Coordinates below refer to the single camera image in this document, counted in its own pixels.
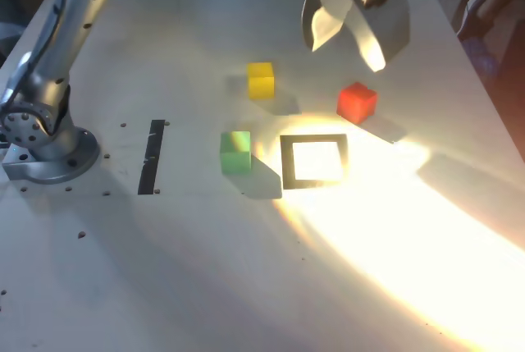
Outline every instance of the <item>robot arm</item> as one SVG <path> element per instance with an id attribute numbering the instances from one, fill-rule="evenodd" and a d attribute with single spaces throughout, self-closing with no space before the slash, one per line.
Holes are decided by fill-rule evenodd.
<path id="1" fill-rule="evenodd" d="M 11 143 L 2 165 L 11 180 L 68 181 L 88 170 L 97 140 L 69 113 L 69 71 L 105 0 L 56 0 L 32 53 L 0 98 L 0 133 Z M 385 0 L 360 0 L 365 8 Z"/>

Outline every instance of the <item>table surface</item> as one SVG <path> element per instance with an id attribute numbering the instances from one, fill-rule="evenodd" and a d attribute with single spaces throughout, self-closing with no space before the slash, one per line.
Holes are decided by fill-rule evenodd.
<path id="1" fill-rule="evenodd" d="M 107 1 L 71 114 L 111 158 L 60 185 L 0 172 L 2 352 L 523 350 L 525 168 L 437 1 L 408 0 L 377 74 L 347 33 L 309 52 L 303 1 Z M 274 101 L 246 95 L 260 61 Z M 355 81 L 379 93 L 366 130 L 334 114 Z M 161 194 L 138 196 L 155 119 Z M 250 176 L 221 174 L 234 129 Z M 349 182 L 281 193 L 281 133 L 346 133 Z"/>

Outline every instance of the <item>square outline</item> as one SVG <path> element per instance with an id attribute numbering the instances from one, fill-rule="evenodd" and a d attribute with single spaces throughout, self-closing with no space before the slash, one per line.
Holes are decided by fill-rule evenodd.
<path id="1" fill-rule="evenodd" d="M 339 158 L 343 167 L 343 178 L 348 175 L 348 140 L 345 134 L 333 135 L 282 135 L 281 139 L 281 166 L 282 189 L 301 190 L 321 186 L 337 185 L 340 181 L 325 180 L 296 180 L 294 164 L 294 143 L 322 143 L 335 142 L 339 149 Z"/>

